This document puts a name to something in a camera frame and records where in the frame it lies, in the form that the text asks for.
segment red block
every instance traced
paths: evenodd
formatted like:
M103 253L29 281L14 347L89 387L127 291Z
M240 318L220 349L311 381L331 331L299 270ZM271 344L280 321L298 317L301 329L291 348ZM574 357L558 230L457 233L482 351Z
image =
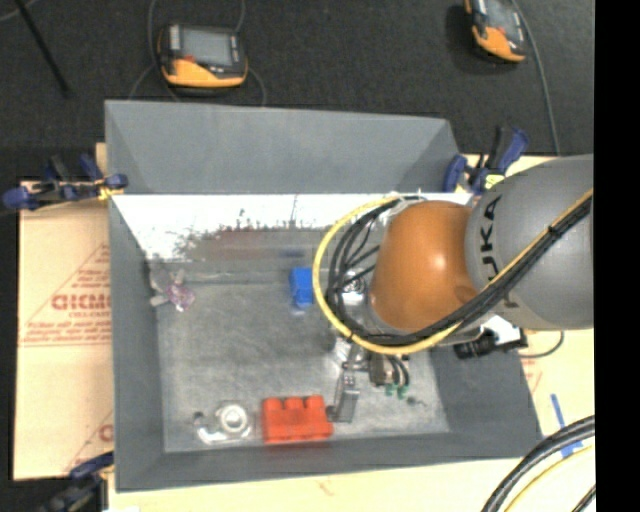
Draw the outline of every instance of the red block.
M262 402L262 437L265 443L317 441L333 434L324 399L312 395L267 398Z

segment clamp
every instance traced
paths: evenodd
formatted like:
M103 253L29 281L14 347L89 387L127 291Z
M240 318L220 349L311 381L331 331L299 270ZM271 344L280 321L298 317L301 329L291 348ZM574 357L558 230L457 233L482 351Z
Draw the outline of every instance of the clamp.
M71 484L41 504L35 512L78 512L92 500L102 510L107 502L106 480L101 472L114 464L113 451L98 455L73 468L68 475Z
M515 127L498 126L493 147L487 157L480 155L475 167L468 165L467 158L455 155L445 170L443 192L462 189L480 196L490 188L492 177L504 178L508 168L518 160L529 145L527 134Z
M82 199L105 199L123 190L129 180L124 174L105 177L96 162L86 153L80 155L82 181L72 180L71 173L58 155L49 158L44 169L44 179L29 187L19 186L2 195L6 208L13 210L37 210L43 206Z

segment blue clamp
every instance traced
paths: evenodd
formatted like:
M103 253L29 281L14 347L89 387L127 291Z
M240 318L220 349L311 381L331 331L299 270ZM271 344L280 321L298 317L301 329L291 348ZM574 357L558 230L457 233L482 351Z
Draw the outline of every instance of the blue clamp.
M294 267L289 273L289 288L296 307L306 309L313 304L311 267Z
M73 180L64 162L54 155L44 168L42 181L29 188L20 186L7 190L2 195L2 202L12 210L33 211L55 203L102 197L122 190L129 184L124 174L105 177L96 162L86 153L80 155L80 167L83 176L80 180Z
M445 169L443 192L455 192L461 187L473 195L482 195L487 190L489 175L504 176L513 162L518 160L529 145L527 134L515 127L499 126L488 157L480 155L475 167L468 165L462 155L455 155Z
M102 455L89 459L73 468L69 472L69 478L71 478L71 480L82 480L84 478L91 477L98 471L108 468L109 466L113 466L113 463L113 451L103 453Z

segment black carpet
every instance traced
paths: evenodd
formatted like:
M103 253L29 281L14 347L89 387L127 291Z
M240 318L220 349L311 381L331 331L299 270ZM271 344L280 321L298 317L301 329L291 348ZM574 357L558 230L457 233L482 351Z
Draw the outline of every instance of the black carpet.
M12 14L15 2L0 0L0 192L20 178L37 176L53 153L75 162L81 151L102 141L104 100L129 97L151 63L151 0L29 4L73 95L62 96L27 24ZM519 0L519 6L539 63L531 43L528 59L516 65L474 54L461 0L246 0L241 34L253 73L224 96L190 101L440 117L451 122L465 153L488 151L495 127L509 123L529 135L529 153L591 153L595 3ZM182 21L233 28L241 12L240 0L159 0L153 27ZM174 101L154 73L139 84L135 97ZM31 510L65 483L9 481L14 216L0 217L0 237L0 510L10 512Z

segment black cable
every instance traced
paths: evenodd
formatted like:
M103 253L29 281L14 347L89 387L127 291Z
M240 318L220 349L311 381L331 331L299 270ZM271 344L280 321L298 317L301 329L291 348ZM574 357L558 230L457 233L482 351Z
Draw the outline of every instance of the black cable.
M258 82L258 85L260 86L260 91L262 92L262 102L261 102L260 106L264 107L264 106L267 105L267 88L264 85L264 81L262 80L260 75L258 73L256 73L255 69L250 67L249 68L249 73L251 73L253 75L253 77Z
M31 0L30 2L27 2L25 4L25 7L27 9L30 9L35 4L37 4L39 1L40 0ZM20 16L20 9L14 9L13 11L10 11L7 14L3 14L2 16L0 16L0 23L5 22L5 21L9 21L10 19L13 19L13 18L15 18L17 16Z
M145 69L140 76L138 77L138 79L136 80L136 82L133 84L133 86L131 87L131 91L129 92L129 95L127 96L127 99L133 99L133 97L135 96L136 90L138 89L138 87L140 86L140 84L142 82L144 82L144 79L147 78L147 76L149 76L149 73L151 73L151 71L153 71L153 68L155 67L155 62L151 65L149 65L149 67L147 69Z
M29 14L29 10L27 9L26 5L22 0L14 0L14 2L18 6L18 12L22 15L22 19L24 20L27 27L29 28L31 35L35 39L36 44L38 45L38 48L40 49L40 52L44 57L44 60L49 65L49 69L51 70L51 72L53 73L53 76L58 82L58 86L60 88L60 92L62 93L62 96L65 99L71 98L73 96L73 91L71 90L71 87L69 87L69 84L65 80L64 76L62 76L62 72L60 71L60 68L58 67L58 64L56 63L55 59L53 58L53 55L51 55L51 52L49 51L49 47L44 42L44 39L40 34L40 30L38 30L38 27L36 27L36 24L31 18L31 14Z
M529 24L527 23L527 19L522 14L522 9L516 2L516 0L511 0L513 2L513 6L518 11L518 15L522 20L522 24L524 25L524 29L527 31L527 36L529 37L529 42L531 43L531 47L533 48L533 57L536 62L536 66L538 67L538 72L540 74L540 81L542 82L542 94L544 97L544 104L547 108L547 115L549 117L549 128L551 129L551 139L553 140L553 146L556 152L556 155L560 155L560 143L558 142L558 133L556 131L556 122L553 115L553 109L551 107L551 97L549 94L549 87L547 86L547 78L544 73L544 68L542 67L542 60L540 59L540 53L538 52L538 45L536 44L535 39L533 38L533 32L529 28Z
M402 362L402 359L400 359L398 356L389 356L389 358L391 359L392 363L395 363L398 368L400 369L400 371L402 372L402 379L404 381L403 386L409 386L409 384L411 384L411 379L409 377L409 370L407 369L406 365Z
M407 336L394 337L393 344L412 343L419 339L427 338L458 322L461 323L459 329L464 329L466 325L475 321L502 300L503 297L517 285L520 279L524 277L530 267L532 267L558 239L589 213L590 205L591 199L588 198L583 201L571 215L558 223L554 229L549 228L545 235L528 250L527 254L504 274L499 283L489 286L485 291L479 293L454 313L433 325Z
M547 357L556 352L564 343L565 334L564 331L560 331L560 339L549 350L541 352L539 354L519 354L521 359L540 359L541 357Z
M394 361L392 356L386 356L387 360L389 361L389 363L391 363L391 366L393 367L393 383L396 386L400 385L400 368L398 367L398 364Z
M160 66L158 66L158 59L156 57L156 52L153 49L153 13L156 7L156 3L158 0L151 0L149 4L149 9L147 11L147 46L149 50L149 56L151 57L151 62L153 63L153 67L156 70L156 74L160 81L165 84L165 89L169 93L169 95L174 99L174 101L180 101L180 98L176 96L176 94L171 90L171 87L167 84L162 76L162 72L160 71Z
M365 251L363 254L361 254L360 256L358 256L356 259L354 259L353 261L349 261L349 267L353 268L356 267L357 265L359 265L361 262L363 262L364 260L366 260L369 256L373 256L376 252L378 252L380 250L380 246L376 245L374 247L372 247L371 249L369 249L368 251Z
M240 17L238 18L238 23L236 23L236 28L234 29L234 32L238 33L240 32L240 29L242 28L242 24L244 23L244 17L247 14L247 3L245 2L245 0L240 0Z
M348 316L342 297L346 273L349 270L347 265L349 251L364 227L368 226L370 222L375 221L382 213L395 206L399 201L400 199L391 201L362 215L340 238L338 246L333 253L329 268L329 284L327 286L327 290L331 291L331 299L330 302L328 302L335 306L335 312L338 318L354 332L362 332L362 327L358 322L353 321Z
M596 498L596 485L593 484L593 487L589 489L587 494L585 494L582 499L578 502L578 504L573 508L571 512L583 512L587 509L587 507L591 504L591 502Z
M349 286L351 283L353 283L354 281L357 281L358 279L360 279L361 277L366 276L367 274L371 273L373 271L373 269L376 268L375 265L370 265L367 268L365 268L364 270L361 270L360 272L358 272L357 274L352 275L351 277L349 277L348 279L346 279L343 284L342 284L342 289L346 288L347 286Z
M375 224L375 219L369 221L367 226L367 231L364 234L364 237L362 238L360 245L358 245L358 248L355 251L353 251L353 253L345 261L345 265L347 267L353 267L353 260L358 256L358 254L360 254L360 252L362 252L362 249L364 249L364 246L367 245L367 242L369 241L369 236L371 235L371 230L373 229L374 224Z
M481 512L497 512L509 493L533 467L578 441L595 435L595 415L576 421L538 443L500 482Z

